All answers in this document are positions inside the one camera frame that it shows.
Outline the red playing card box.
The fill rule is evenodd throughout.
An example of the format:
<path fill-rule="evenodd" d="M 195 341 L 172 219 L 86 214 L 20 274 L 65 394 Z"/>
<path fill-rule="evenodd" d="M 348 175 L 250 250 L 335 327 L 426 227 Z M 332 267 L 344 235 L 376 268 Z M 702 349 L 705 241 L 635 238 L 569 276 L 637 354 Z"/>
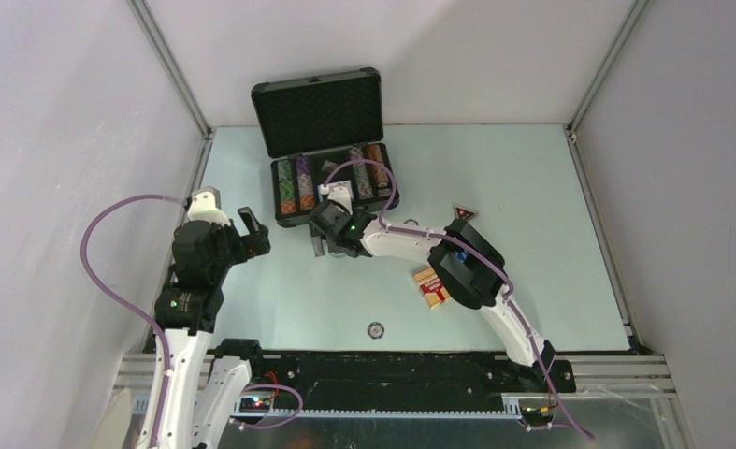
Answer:
<path fill-rule="evenodd" d="M 433 268 L 422 268 L 412 275 L 429 309 L 433 310 L 452 298 Z"/>

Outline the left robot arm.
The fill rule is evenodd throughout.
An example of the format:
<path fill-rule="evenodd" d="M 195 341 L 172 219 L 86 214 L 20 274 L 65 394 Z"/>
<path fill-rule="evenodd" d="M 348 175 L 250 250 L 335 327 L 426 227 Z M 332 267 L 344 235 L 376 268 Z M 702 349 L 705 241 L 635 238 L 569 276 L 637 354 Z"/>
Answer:
<path fill-rule="evenodd" d="M 266 363 L 254 355 L 219 355 L 207 386 L 199 386 L 227 273 L 269 252 L 268 229 L 248 207 L 238 210 L 244 236 L 215 207 L 189 209 L 188 215 L 174 232 L 170 277 L 155 305 L 164 335 L 157 341 L 139 448 L 216 447 L 229 420 L 227 407 L 243 388 L 255 389 L 267 377 Z"/>

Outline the triangular dealer button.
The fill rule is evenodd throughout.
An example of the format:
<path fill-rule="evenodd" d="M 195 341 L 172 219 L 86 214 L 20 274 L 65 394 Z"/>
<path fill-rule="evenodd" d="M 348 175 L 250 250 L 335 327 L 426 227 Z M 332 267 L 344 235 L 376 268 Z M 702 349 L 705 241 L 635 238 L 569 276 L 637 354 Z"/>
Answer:
<path fill-rule="evenodd" d="M 460 205 L 454 205 L 455 217 L 460 220 L 470 221 L 478 216 L 476 210 L 466 208 Z"/>

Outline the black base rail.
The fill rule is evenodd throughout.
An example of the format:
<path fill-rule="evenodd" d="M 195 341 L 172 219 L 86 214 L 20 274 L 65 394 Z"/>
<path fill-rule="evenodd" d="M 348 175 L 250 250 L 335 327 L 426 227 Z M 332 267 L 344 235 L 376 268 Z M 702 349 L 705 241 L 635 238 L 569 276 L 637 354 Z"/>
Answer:
<path fill-rule="evenodd" d="M 513 363 L 503 353 L 313 352 L 245 353 L 252 381 L 273 381 L 279 409 L 309 413 L 499 412 L 513 394 L 576 390 L 567 360 L 546 362 L 548 373 Z"/>

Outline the poker chip front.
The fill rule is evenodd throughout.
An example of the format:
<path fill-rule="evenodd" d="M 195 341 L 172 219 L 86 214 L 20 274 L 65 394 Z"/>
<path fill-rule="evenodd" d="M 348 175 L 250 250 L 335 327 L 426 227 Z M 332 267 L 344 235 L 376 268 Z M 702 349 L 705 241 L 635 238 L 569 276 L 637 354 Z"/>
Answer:
<path fill-rule="evenodd" d="M 381 339 L 384 335 L 384 326 L 379 322 L 372 322 L 368 325 L 367 333 L 372 340 Z"/>

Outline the black poker set case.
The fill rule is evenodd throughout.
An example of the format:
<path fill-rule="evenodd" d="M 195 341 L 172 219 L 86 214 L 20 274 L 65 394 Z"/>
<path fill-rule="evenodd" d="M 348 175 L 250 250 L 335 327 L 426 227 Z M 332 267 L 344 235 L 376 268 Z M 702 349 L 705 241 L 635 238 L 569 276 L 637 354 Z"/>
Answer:
<path fill-rule="evenodd" d="M 279 226 L 306 225 L 326 181 L 351 181 L 357 210 L 399 204 L 399 189 L 386 173 L 392 165 L 382 141 L 378 69 L 261 82 L 251 100 L 271 160 Z"/>

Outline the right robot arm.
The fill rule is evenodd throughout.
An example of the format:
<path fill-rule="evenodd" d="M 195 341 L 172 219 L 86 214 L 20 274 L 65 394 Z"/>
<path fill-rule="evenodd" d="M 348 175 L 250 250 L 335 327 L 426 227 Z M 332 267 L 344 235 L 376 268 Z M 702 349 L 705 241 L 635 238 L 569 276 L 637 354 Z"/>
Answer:
<path fill-rule="evenodd" d="M 516 364 L 521 387 L 538 391 L 551 381 L 552 344 L 516 301 L 503 256 L 469 222 L 456 218 L 441 228 L 395 224 L 327 199 L 311 212 L 310 224 L 350 257 L 396 257 L 428 265 L 453 300 L 478 311 L 497 333 Z"/>

